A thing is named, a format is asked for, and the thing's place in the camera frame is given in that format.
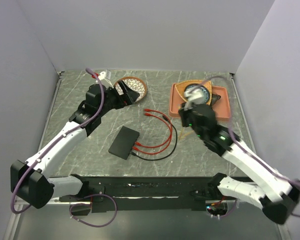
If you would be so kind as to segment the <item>black network switch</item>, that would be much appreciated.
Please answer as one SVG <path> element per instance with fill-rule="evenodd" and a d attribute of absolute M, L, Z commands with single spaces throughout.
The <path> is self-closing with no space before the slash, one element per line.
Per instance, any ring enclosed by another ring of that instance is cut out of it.
<path fill-rule="evenodd" d="M 140 133 L 136 130 L 122 126 L 108 152 L 123 160 L 127 160 Z"/>

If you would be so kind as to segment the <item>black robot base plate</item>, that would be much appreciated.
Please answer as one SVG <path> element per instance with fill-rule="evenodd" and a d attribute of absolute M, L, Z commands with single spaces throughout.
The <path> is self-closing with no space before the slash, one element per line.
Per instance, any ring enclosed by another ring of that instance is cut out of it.
<path fill-rule="evenodd" d="M 68 193 L 59 200 L 91 203 L 93 213 L 110 211 L 113 203 L 119 211 L 205 211 L 207 201 L 223 198 L 217 188 L 222 177 L 84 177 L 79 194 Z"/>

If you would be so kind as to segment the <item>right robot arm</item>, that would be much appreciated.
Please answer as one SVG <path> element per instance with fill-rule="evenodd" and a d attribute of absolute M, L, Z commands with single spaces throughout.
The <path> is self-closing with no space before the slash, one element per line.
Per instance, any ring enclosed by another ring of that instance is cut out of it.
<path fill-rule="evenodd" d="M 272 222 L 285 224 L 300 201 L 300 181 L 290 183 L 251 151 L 238 135 L 218 124 L 209 105 L 183 103 L 178 114 L 183 127 L 192 128 L 210 151 L 238 167 L 254 183 L 217 173 L 209 183 L 209 195 L 216 200 L 225 196 L 249 203 L 261 209 Z"/>

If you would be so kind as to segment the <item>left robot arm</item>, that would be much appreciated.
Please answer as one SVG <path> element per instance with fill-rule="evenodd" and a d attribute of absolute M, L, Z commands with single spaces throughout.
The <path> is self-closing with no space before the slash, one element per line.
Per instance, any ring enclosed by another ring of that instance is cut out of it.
<path fill-rule="evenodd" d="M 53 178 L 52 173 L 74 147 L 101 124 L 106 113 L 136 102 L 140 94 L 121 80 L 118 84 L 122 93 L 101 83 L 91 85 L 85 100 L 63 129 L 25 162 L 16 160 L 11 165 L 10 187 L 14 197 L 23 199 L 36 209 L 56 197 L 73 196 L 77 201 L 84 201 L 88 197 L 89 181 L 86 178 L 77 174 Z"/>

